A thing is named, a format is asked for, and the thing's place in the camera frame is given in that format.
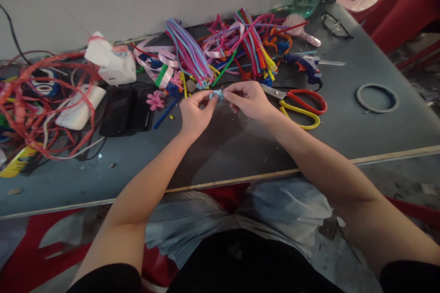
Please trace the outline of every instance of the black phone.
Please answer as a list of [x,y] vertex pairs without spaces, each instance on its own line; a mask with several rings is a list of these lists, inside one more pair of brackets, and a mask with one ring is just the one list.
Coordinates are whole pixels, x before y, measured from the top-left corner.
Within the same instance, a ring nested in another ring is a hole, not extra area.
[[133,96],[132,87],[112,87],[108,91],[99,135],[117,136],[127,130]]
[[151,126],[152,112],[147,103],[148,94],[153,94],[156,90],[154,84],[138,82],[133,84],[133,101],[130,108],[130,118],[128,119],[128,130],[143,131]]

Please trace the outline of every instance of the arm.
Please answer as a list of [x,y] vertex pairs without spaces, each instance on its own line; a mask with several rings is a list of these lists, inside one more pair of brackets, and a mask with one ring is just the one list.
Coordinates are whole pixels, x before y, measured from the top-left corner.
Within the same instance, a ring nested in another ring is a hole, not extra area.
[[213,97],[204,110],[199,109],[210,93],[212,91],[201,91],[181,102],[181,132],[116,198],[73,283],[92,270],[112,263],[130,264],[140,273],[148,218],[188,148],[211,120],[218,96]]
[[433,240],[387,201],[348,159],[274,108],[258,83],[231,85],[224,96],[235,113],[241,109],[263,123],[329,199],[377,276],[384,265],[395,260],[440,264],[440,247]]

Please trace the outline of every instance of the wooden table trim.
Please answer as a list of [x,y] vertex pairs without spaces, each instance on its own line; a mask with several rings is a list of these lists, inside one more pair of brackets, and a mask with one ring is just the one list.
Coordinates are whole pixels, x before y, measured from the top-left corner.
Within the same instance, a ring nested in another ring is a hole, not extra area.
[[[437,154],[437,153],[440,153],[440,145],[427,146],[427,147],[423,147],[423,148],[419,148],[419,149],[405,150],[405,151],[399,151],[399,152],[385,153],[385,154],[380,154],[380,155],[370,156],[370,157],[356,158],[356,159],[351,159],[351,162],[353,164],[359,166],[359,165],[366,165],[366,164],[370,164],[370,163],[379,163],[379,162],[390,161],[390,160],[428,156],[428,155],[433,155],[433,154]],[[206,188],[213,188],[213,187],[222,186],[222,185],[231,185],[231,184],[238,184],[238,183],[244,183],[244,182],[261,181],[261,180],[265,180],[265,179],[277,179],[277,178],[286,177],[286,176],[292,175],[294,173],[299,173],[299,172],[300,172],[300,170],[298,168],[289,169],[289,170],[279,171],[279,172],[246,176],[246,177],[242,177],[242,178],[238,178],[238,179],[229,179],[229,180],[222,180],[222,181],[215,181],[215,182],[210,182],[210,183],[191,185],[188,187],[168,189],[165,191],[165,193],[206,189]],[[101,200],[101,201],[90,201],[90,202],[86,202],[86,203],[82,203],[82,204],[47,208],[47,209],[39,210],[39,211],[23,212],[23,213],[1,216],[0,220],[13,218],[13,217],[24,217],[24,216],[30,216],[30,215],[43,214],[43,213],[50,213],[50,212],[60,212],[60,211],[65,211],[65,210],[75,209],[75,208],[99,206],[99,205],[111,204],[114,201],[115,201],[115,198],[111,198],[111,199],[105,199],[105,200]]]

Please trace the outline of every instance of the gray shorts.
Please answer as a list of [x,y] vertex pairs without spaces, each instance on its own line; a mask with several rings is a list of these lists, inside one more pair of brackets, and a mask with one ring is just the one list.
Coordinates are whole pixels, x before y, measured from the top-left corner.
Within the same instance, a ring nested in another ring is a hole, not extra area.
[[318,189],[297,176],[253,183],[243,197],[231,215],[202,192],[166,194],[149,219],[145,243],[148,248],[157,246],[181,269],[203,239],[242,228],[311,258],[314,232],[332,213]]

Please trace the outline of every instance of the hand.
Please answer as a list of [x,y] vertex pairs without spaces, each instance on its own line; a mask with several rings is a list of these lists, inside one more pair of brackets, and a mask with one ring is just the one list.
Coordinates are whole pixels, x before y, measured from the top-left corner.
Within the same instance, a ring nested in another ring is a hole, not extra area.
[[[212,118],[214,108],[219,101],[219,97],[214,95],[212,99],[209,99],[209,95],[212,94],[212,90],[204,90],[195,93],[189,98],[183,99],[180,103],[180,111],[182,112],[182,130],[181,134],[194,139],[203,133],[208,127]],[[206,107],[202,110],[199,108],[203,101],[208,101]]]
[[260,84],[256,81],[238,82],[227,87],[223,95],[235,114],[240,109],[249,118],[261,123],[270,120],[276,108],[270,104]]

